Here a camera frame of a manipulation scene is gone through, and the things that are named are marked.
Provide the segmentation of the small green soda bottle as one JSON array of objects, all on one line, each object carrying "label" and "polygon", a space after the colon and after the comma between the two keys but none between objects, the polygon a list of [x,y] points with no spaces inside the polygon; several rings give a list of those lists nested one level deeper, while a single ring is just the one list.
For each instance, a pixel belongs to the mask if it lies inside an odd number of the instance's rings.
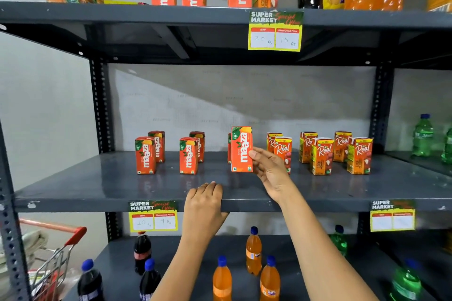
[{"label": "small green soda bottle", "polygon": [[417,273],[418,261],[407,258],[394,272],[389,297],[391,301],[419,301],[422,283]]},{"label": "small green soda bottle", "polygon": [[336,248],[339,250],[339,252],[342,254],[342,256],[345,257],[347,255],[348,245],[343,231],[344,231],[343,226],[340,224],[336,224],[335,232],[330,235],[330,239],[334,243]]},{"label": "small green soda bottle", "polygon": [[413,132],[411,154],[417,157],[429,157],[432,152],[434,130],[430,114],[421,114]]},{"label": "small green soda bottle", "polygon": [[452,165],[452,126],[444,135],[444,147],[441,154],[441,160],[445,164]]}]

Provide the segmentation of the white cloth bag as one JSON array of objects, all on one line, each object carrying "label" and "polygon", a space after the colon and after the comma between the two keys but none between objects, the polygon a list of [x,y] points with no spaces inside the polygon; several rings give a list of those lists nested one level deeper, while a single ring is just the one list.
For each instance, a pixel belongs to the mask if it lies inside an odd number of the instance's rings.
[{"label": "white cloth bag", "polygon": [[[43,248],[48,242],[48,233],[43,230],[35,230],[22,235],[26,261],[30,267],[36,260],[35,253],[37,250]],[[6,258],[4,254],[3,244],[0,236],[0,277],[7,277],[8,268],[6,265]]]}]

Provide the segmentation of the row of yellow-orange juice cartons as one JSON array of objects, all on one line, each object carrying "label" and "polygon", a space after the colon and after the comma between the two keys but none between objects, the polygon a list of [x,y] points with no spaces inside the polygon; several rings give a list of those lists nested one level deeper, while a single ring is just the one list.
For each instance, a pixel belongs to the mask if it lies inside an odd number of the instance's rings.
[{"label": "row of yellow-orange juice cartons", "polygon": [[301,132],[299,137],[299,162],[309,164],[316,176],[332,174],[333,163],[346,165],[353,175],[371,172],[373,139],[354,137],[352,132],[336,131],[333,138],[319,137],[317,132]]}]

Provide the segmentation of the small cola bottle black cap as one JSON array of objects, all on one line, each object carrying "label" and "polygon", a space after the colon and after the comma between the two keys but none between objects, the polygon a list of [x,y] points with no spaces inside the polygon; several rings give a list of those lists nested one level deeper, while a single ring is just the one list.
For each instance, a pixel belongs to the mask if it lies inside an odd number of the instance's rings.
[{"label": "small cola bottle black cap", "polygon": [[145,231],[139,231],[134,244],[135,272],[142,276],[145,271],[145,262],[151,258],[151,240]]}]

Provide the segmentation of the person's right hand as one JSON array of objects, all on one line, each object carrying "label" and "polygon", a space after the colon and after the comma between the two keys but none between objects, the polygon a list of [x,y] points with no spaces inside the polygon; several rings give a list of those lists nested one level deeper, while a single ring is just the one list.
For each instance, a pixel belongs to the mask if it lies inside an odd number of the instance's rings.
[{"label": "person's right hand", "polygon": [[268,195],[277,204],[284,205],[289,197],[297,191],[282,159],[272,153],[265,161],[253,161],[254,172],[263,183]]}]

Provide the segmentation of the person's left hand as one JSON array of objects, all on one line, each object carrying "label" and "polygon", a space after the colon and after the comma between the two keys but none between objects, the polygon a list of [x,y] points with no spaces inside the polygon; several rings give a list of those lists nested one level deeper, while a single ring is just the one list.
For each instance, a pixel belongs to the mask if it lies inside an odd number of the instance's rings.
[{"label": "person's left hand", "polygon": [[213,237],[217,234],[223,223],[219,223],[221,212],[223,188],[221,184],[213,182],[212,201],[201,203],[201,186],[194,189],[194,198],[191,204],[184,204],[182,236]]}]

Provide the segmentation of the small cola bottle blue cap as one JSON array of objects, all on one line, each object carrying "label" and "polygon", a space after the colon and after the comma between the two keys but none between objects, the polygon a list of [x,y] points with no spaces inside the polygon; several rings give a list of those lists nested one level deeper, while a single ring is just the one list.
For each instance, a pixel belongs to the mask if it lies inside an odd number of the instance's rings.
[{"label": "small cola bottle blue cap", "polygon": [[144,264],[145,271],[140,282],[140,301],[150,301],[161,281],[161,274],[155,269],[155,260],[149,258]]},{"label": "small cola bottle blue cap", "polygon": [[82,275],[77,284],[78,301],[105,301],[102,275],[93,259],[82,263]]}]

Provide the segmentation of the yellow green price label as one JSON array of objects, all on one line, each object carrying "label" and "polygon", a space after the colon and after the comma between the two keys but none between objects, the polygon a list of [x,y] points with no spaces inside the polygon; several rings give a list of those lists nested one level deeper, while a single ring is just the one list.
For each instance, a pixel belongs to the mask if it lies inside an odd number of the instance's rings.
[{"label": "yellow green price label", "polygon": [[250,11],[248,50],[300,52],[303,12]]},{"label": "yellow green price label", "polygon": [[415,230],[415,208],[411,199],[370,201],[370,232]]},{"label": "yellow green price label", "polygon": [[127,206],[129,227],[132,233],[178,230],[175,201],[129,201]]}]

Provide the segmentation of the person's right forearm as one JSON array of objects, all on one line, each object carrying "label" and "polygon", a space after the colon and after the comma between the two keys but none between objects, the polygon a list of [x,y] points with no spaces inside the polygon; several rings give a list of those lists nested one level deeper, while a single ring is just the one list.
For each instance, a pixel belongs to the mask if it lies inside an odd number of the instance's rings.
[{"label": "person's right forearm", "polygon": [[311,301],[379,301],[333,244],[295,185],[284,185],[276,201]]}]

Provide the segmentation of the dark grey metal shelving rack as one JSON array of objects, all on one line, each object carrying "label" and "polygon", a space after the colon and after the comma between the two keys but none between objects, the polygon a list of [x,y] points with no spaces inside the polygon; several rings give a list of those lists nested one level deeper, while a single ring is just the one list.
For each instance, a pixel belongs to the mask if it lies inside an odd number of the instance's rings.
[{"label": "dark grey metal shelving rack", "polygon": [[[129,210],[134,200],[172,200],[183,210],[185,190],[166,188],[165,181],[189,187],[195,176],[182,177],[164,163],[162,175],[138,177],[132,173],[131,153],[115,151],[108,63],[176,64],[194,67],[200,63],[244,63],[246,67],[264,59],[251,53],[247,41],[249,14],[257,9],[228,7],[158,7],[135,5],[62,4],[0,1],[0,32],[35,42],[92,61],[91,79],[95,116],[98,122],[99,155],[87,159],[19,192],[11,192],[12,209],[18,213],[105,212],[115,219],[109,229],[107,248],[99,262],[106,265],[108,251],[119,258],[121,239],[118,213]],[[452,71],[452,13],[444,12],[352,12],[304,11],[303,30],[313,33],[301,54],[271,54],[270,60],[296,68],[298,57],[311,49],[325,47],[342,34],[379,34],[384,43],[374,48],[322,49],[310,65],[376,67],[371,107],[370,134],[377,139],[376,152],[383,151],[383,136],[389,117],[393,68],[444,69]]]},{"label": "dark grey metal shelving rack", "polygon": [[415,156],[409,151],[386,151],[385,155],[452,177],[452,165],[444,163],[440,151],[432,151],[428,157]]}]

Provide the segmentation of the person's left forearm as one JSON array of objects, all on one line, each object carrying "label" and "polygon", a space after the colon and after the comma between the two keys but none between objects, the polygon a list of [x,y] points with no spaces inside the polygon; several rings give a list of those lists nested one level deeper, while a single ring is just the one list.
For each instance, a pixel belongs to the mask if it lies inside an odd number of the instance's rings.
[{"label": "person's left forearm", "polygon": [[189,301],[202,259],[213,236],[182,236],[177,251],[150,301]]}]

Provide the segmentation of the small orange soda bottle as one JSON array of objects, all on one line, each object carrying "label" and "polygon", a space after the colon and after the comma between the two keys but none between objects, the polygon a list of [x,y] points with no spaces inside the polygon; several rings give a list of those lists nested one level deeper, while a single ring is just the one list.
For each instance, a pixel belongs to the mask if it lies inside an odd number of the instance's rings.
[{"label": "small orange soda bottle", "polygon": [[232,301],[232,275],[223,255],[218,257],[218,266],[212,278],[212,290],[213,301]]},{"label": "small orange soda bottle", "polygon": [[267,256],[267,264],[264,266],[260,276],[259,301],[279,301],[281,279],[276,268],[274,256]]},{"label": "small orange soda bottle", "polygon": [[246,241],[246,269],[254,276],[258,276],[262,269],[262,242],[256,226],[250,228],[250,235]]}]

